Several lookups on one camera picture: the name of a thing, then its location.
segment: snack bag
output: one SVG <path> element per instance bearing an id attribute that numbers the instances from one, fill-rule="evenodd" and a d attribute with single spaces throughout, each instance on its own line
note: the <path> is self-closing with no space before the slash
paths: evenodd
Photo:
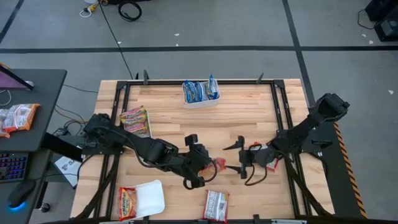
<path id="1" fill-rule="evenodd" d="M 144 106 L 139 106 L 137 108 L 134 108 L 132 110 L 128 110 L 122 114 L 120 114 L 120 120 L 123 122 L 126 119 L 131 119 L 136 116 L 142 115 L 145 113 Z"/>
<path id="2" fill-rule="evenodd" d="M 133 118 L 129 118 L 129 119 L 121 119 L 122 123 L 124 125 L 132 125 L 132 124 L 137 124 L 137 123 L 142 123 L 144 121 L 147 120 L 147 114 L 146 113 L 142 113 L 140 115 L 137 115 Z"/>
<path id="3" fill-rule="evenodd" d="M 2 126 L 4 124 L 4 120 L 7 118 L 8 110 L 0 109 L 0 137 L 9 138 L 10 134 L 8 134 L 5 130 L 3 130 Z"/>
<path id="4" fill-rule="evenodd" d="M 202 83 L 196 82 L 195 88 L 197 90 L 197 102 L 209 100 L 206 94 L 206 88 Z"/>
<path id="5" fill-rule="evenodd" d="M 268 146 L 266 144 L 254 142 L 254 144 L 251 145 L 249 148 L 250 148 L 250 150 L 260 150 L 260 149 L 266 149 L 266 148 L 268 148 Z M 270 162 L 266 165 L 267 169 L 275 172 L 278 162 L 279 162 L 279 160 L 275 158 L 272 162 Z"/>
<path id="6" fill-rule="evenodd" d="M 134 187 L 119 188 L 119 221 L 130 220 L 137 214 L 137 191 Z"/>
<path id="7" fill-rule="evenodd" d="M 229 193 L 206 190 L 206 204 L 203 219 L 227 223 Z"/>
<path id="8" fill-rule="evenodd" d="M 224 158 L 217 157 L 213 159 L 213 161 L 216 163 L 217 173 L 226 169 L 226 160 Z M 214 164 L 211 162 L 207 164 L 203 170 L 199 171 L 198 175 L 205 179 L 209 179 L 214 175 L 214 173 Z"/>
<path id="9" fill-rule="evenodd" d="M 195 89 L 194 84 L 191 81 L 185 80 L 183 84 L 183 90 L 185 93 L 185 101 L 187 103 L 196 102 L 197 91 Z"/>
<path id="10" fill-rule="evenodd" d="M 210 75 L 208 86 L 207 86 L 207 95 L 209 100 L 215 100 L 218 98 L 218 91 L 216 82 L 214 81 L 213 75 Z"/>
<path id="11" fill-rule="evenodd" d="M 124 130 L 138 135 L 141 138 L 150 137 L 149 125 L 147 120 L 142 123 L 137 123 L 133 125 L 124 125 Z"/>
<path id="12" fill-rule="evenodd" d="M 4 120 L 3 130 L 7 133 L 18 130 L 29 130 L 32 125 L 39 104 L 14 105 L 8 110 L 7 118 Z"/>

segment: rgb keyboard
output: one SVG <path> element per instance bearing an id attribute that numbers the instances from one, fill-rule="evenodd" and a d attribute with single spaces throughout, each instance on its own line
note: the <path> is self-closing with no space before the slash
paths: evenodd
<path id="1" fill-rule="evenodd" d="M 0 183 L 24 180 L 28 153 L 0 152 Z"/>

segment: gray floor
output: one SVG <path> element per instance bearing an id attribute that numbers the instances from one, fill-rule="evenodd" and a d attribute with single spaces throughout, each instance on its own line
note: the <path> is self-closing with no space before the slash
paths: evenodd
<path id="1" fill-rule="evenodd" d="M 373 30 L 356 24 L 357 12 L 368 2 L 289 0 L 300 45 L 398 45 L 382 43 Z M 16 3 L 0 2 L 1 27 Z M 133 23 L 122 20 L 114 6 L 104 8 L 121 47 L 293 46 L 280 0 L 153 0 L 140 5 L 143 16 Z M 25 0 L 0 49 L 117 47 L 99 9 L 87 19 L 78 15 L 85 6 L 82 0 Z M 365 14 L 361 21 L 371 25 Z M 264 78 L 301 78 L 296 54 L 289 51 L 129 52 L 124 56 L 133 74 L 146 69 L 152 79 L 206 78 L 210 73 L 217 78 L 256 78 L 262 72 Z M 331 91 L 351 103 L 339 124 L 368 217 L 398 220 L 394 165 L 398 52 L 304 52 L 303 56 L 316 98 Z M 64 68 L 66 84 L 87 90 L 97 90 L 100 80 L 129 78 L 119 53 L 0 54 L 0 62 L 13 68 Z M 95 94 L 64 87 L 58 104 L 88 119 L 95 100 Z M 54 113 L 49 131 L 64 122 Z M 45 214 L 35 211 L 31 223 L 68 218 L 73 194 L 67 184 L 50 185 L 45 199 L 53 208 Z"/>

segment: monitor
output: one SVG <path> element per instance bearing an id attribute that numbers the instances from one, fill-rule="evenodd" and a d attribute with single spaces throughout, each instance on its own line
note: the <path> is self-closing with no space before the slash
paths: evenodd
<path id="1" fill-rule="evenodd" d="M 33 83 L 29 83 L 7 68 L 0 65 L 0 90 L 33 89 Z"/>

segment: wooden tabletop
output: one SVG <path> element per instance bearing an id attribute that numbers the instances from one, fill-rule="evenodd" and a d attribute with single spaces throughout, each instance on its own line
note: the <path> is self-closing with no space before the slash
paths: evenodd
<path id="1" fill-rule="evenodd" d="M 116 80 L 101 82 L 95 113 L 111 114 L 116 83 Z M 299 79 L 285 80 L 285 88 L 296 125 L 308 115 L 303 88 Z M 144 105 L 149 114 L 152 137 L 171 142 L 179 147 L 180 152 L 188 150 L 184 137 L 196 133 L 199 143 L 206 147 L 210 157 L 224 157 L 228 165 L 240 166 L 237 150 L 221 149 L 232 145 L 239 135 L 246 138 L 247 146 L 255 141 L 266 143 L 275 137 L 277 121 L 271 88 L 267 85 L 220 85 L 220 92 L 221 98 L 216 106 L 189 110 L 183 107 L 181 86 L 133 86 L 130 89 L 128 108 Z M 277 92 L 282 105 L 280 91 Z M 119 99 L 118 114 L 121 112 L 123 96 L 124 90 Z M 284 127 L 287 128 L 283 109 L 281 112 Z M 307 187 L 326 210 L 334 213 L 322 163 L 306 154 L 300 156 Z M 78 215 L 97 191 L 102 161 L 103 156 L 94 156 L 81 168 L 71 217 Z M 263 175 L 264 170 L 257 167 L 253 180 L 260 179 Z M 127 149 L 120 158 L 115 196 L 118 195 L 120 186 L 128 187 L 155 179 L 163 185 L 165 210 L 150 216 L 151 220 L 201 218 L 205 189 L 230 194 L 228 219 L 252 219 L 253 214 L 259 214 L 260 218 L 294 217 L 283 160 L 275 172 L 268 172 L 265 181 L 254 186 L 245 186 L 245 180 L 241 180 L 238 174 L 223 170 L 205 187 L 186 190 L 182 185 L 182 177 L 142 167 L 134 152 Z M 297 192 L 300 211 L 304 214 L 301 193 L 299 190 Z M 101 215 L 105 214 L 107 200 L 108 190 L 103 197 Z M 118 197 L 114 197 L 112 220 L 118 219 L 117 201 Z"/>

